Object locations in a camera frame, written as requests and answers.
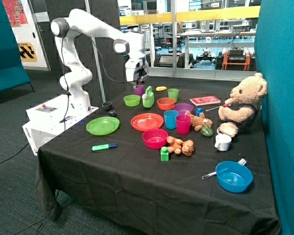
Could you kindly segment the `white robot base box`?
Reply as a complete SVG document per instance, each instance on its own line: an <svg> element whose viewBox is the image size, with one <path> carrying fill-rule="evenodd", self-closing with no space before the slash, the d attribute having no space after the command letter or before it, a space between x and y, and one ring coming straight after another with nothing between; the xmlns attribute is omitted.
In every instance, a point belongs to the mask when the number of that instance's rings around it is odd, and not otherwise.
<svg viewBox="0 0 294 235"><path fill-rule="evenodd" d="M79 121L96 111L98 107L91 106L87 100L76 101L71 95L61 94L26 110L29 122L23 125L23 131L36 156L38 149L63 133ZM60 123L65 117L72 119Z"/></svg>

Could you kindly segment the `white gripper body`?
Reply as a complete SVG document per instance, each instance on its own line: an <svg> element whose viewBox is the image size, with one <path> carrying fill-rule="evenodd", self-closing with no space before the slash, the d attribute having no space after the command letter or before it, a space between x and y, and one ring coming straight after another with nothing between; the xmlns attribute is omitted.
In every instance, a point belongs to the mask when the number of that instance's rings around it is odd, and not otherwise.
<svg viewBox="0 0 294 235"><path fill-rule="evenodd" d="M149 65L145 58L130 58L125 64L127 82L144 82L149 75Z"/></svg>

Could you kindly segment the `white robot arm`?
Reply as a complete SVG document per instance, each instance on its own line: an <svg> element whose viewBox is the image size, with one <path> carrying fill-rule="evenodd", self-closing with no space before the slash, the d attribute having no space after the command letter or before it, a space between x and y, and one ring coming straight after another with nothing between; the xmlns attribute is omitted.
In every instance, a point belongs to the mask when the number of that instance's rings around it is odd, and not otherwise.
<svg viewBox="0 0 294 235"><path fill-rule="evenodd" d="M87 112L91 109L89 95L82 86L91 81L92 73L81 63L74 45L75 37L81 34L112 39L115 53L129 56L125 64L127 81L138 84L147 79L149 66L145 56L143 33L121 32L80 9L73 9L67 18L53 20L51 30L61 61L71 70L61 77L60 84L69 91L70 100L76 110Z"/></svg>

